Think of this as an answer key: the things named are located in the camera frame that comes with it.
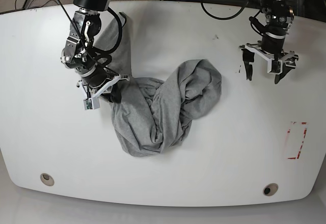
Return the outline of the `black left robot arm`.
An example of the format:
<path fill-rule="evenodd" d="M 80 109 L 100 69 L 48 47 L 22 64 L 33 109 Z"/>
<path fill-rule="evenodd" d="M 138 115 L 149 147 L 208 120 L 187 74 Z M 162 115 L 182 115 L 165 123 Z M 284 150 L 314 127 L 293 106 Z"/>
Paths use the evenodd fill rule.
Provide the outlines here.
<path fill-rule="evenodd" d="M 247 43 L 239 47 L 247 80 L 252 80 L 254 56 L 257 54 L 267 61 L 267 73 L 275 75 L 275 84 L 278 84 L 296 68 L 298 60 L 294 51 L 283 50 L 286 35 L 294 21 L 293 9 L 286 0 L 263 0 L 259 12 L 265 15 L 265 25 L 259 22 L 256 15 L 249 17 L 249 21 L 262 39 L 255 44 Z"/>

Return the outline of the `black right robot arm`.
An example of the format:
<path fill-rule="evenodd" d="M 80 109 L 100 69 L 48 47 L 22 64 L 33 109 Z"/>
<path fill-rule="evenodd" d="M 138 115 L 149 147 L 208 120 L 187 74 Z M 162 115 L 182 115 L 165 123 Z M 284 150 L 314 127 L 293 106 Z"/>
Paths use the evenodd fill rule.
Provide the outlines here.
<path fill-rule="evenodd" d="M 61 62 L 80 79 L 85 109 L 99 100 L 121 102 L 120 89 L 131 75 L 127 16 L 109 7 L 110 0 L 73 0 L 79 9 L 70 24 Z"/>

